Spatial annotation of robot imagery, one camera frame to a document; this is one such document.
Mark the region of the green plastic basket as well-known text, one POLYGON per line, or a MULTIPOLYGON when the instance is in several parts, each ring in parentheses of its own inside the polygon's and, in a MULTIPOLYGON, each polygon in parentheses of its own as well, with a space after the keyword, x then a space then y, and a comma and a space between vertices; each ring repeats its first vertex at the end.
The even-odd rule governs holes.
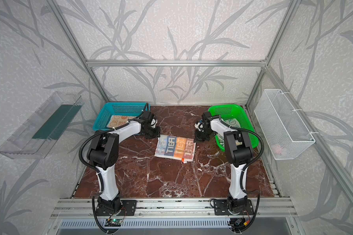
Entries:
MULTIPOLYGON (((223 104, 223 105, 215 105, 211 106, 208 111, 212 116, 221 115, 221 118, 228 123, 229 125, 248 129, 254 132, 254 128, 246 115, 245 110, 236 104, 223 104)), ((251 144, 253 148, 258 146, 259 140, 253 134, 249 134, 251 144)), ((217 135, 215 137, 216 144, 219 149, 224 152, 224 140, 223 137, 217 135)))

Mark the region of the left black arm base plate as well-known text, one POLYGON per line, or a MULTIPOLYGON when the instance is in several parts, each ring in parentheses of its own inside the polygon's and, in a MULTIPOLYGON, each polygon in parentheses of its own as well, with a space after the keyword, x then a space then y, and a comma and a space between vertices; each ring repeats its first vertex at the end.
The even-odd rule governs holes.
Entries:
POLYGON ((102 203, 99 203, 96 208, 97 216, 134 216, 137 206, 137 200, 122 200, 121 206, 117 209, 111 209, 105 207, 102 203))

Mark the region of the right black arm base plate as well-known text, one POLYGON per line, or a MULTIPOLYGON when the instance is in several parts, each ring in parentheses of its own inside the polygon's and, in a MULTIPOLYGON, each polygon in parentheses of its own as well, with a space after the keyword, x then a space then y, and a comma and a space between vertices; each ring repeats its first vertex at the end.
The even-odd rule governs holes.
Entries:
POLYGON ((239 208, 237 212, 234 212, 234 209, 229 209, 226 199, 212 199, 210 200, 210 204, 214 209, 215 215, 254 215, 255 206, 253 206, 250 199, 248 199, 246 206, 239 208))

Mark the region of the striped multicolour rabbit towel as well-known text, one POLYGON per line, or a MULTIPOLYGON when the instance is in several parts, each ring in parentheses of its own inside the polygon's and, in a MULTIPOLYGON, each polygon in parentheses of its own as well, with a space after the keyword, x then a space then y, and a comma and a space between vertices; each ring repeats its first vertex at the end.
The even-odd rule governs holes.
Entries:
POLYGON ((187 163, 194 160, 195 150, 196 143, 193 139, 160 135, 156 146, 155 156, 187 163))

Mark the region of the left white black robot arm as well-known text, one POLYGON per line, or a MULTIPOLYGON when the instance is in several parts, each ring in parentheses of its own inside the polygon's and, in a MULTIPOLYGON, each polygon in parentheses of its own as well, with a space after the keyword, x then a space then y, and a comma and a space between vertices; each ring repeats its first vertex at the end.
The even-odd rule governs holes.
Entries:
POLYGON ((96 131, 79 148, 79 160, 94 170, 99 180, 98 205, 117 212, 122 208, 115 179, 115 164, 119 158, 119 144, 133 135, 146 139, 160 137, 160 127, 154 113, 144 110, 125 124, 105 131, 96 131))

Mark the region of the teal plastic basket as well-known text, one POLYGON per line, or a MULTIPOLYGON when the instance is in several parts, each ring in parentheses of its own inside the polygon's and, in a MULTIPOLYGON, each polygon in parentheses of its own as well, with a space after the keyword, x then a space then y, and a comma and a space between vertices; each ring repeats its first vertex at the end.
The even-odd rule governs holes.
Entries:
POLYGON ((111 117, 138 116, 143 110, 149 110, 149 104, 145 102, 108 102, 100 110, 92 129, 94 131, 107 130, 111 117))

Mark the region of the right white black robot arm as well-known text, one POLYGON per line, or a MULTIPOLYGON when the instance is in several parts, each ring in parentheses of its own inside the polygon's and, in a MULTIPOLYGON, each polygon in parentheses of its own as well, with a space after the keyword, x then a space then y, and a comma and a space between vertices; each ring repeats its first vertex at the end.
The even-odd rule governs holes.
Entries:
POLYGON ((248 204, 248 194, 260 194, 259 191, 246 190, 245 177, 247 168, 263 154, 264 141, 254 131, 230 125, 220 115, 212 116, 210 112, 204 112, 202 119, 195 123, 194 142, 209 141, 218 134, 224 138, 225 155, 231 169, 231 183, 227 198, 228 209, 233 213, 239 213, 248 204), (261 149, 255 158, 250 135, 255 136, 261 144, 261 149))

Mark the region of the orange bunny towel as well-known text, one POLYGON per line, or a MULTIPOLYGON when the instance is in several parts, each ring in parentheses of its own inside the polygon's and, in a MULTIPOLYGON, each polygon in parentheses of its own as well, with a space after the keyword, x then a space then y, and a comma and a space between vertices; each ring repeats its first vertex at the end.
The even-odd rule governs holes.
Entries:
POLYGON ((112 115, 109 119, 107 128, 117 128, 127 123, 129 119, 135 118, 135 116, 120 116, 120 115, 112 115))

